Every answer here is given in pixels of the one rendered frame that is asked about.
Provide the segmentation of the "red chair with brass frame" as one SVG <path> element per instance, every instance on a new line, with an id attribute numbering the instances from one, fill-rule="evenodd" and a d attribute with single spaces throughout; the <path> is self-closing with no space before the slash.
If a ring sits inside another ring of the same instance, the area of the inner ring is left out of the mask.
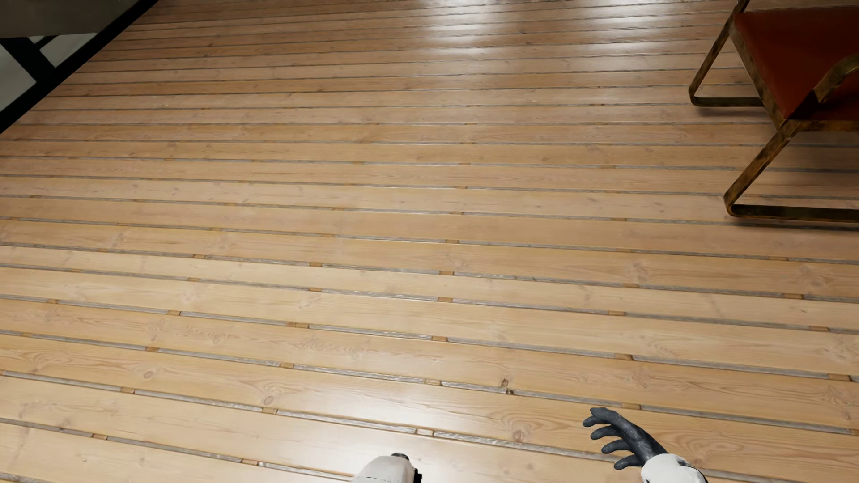
<path id="1" fill-rule="evenodd" d="M 779 221 L 859 224 L 859 208 L 738 203 L 793 137 L 804 131 L 859 132 L 859 5 L 747 11 L 737 0 L 688 87 L 694 106 L 766 109 L 776 133 L 723 194 L 728 215 Z M 727 40 L 756 97 L 697 95 Z"/>

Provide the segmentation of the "black window frame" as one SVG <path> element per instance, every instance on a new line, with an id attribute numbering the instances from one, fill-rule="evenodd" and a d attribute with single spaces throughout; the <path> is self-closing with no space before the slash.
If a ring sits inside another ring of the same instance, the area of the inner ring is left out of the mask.
<path id="1" fill-rule="evenodd" d="M 0 0 L 0 133 L 158 0 Z"/>

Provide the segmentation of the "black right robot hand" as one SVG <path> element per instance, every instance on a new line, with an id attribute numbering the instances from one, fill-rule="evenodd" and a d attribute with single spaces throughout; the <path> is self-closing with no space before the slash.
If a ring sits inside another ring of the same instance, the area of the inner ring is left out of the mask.
<path id="1" fill-rule="evenodd" d="M 665 448 L 640 426 L 630 422 L 617 411 L 605 407 L 593 407 L 590 416 L 583 421 L 584 427 L 600 425 L 593 430 L 590 439 L 599 440 L 603 437 L 614 437 L 615 440 L 604 445 L 600 450 L 609 455 L 616 451 L 627 451 L 625 456 L 614 463 L 615 470 L 623 470 L 630 466 L 644 467 L 651 459 L 667 455 Z"/>

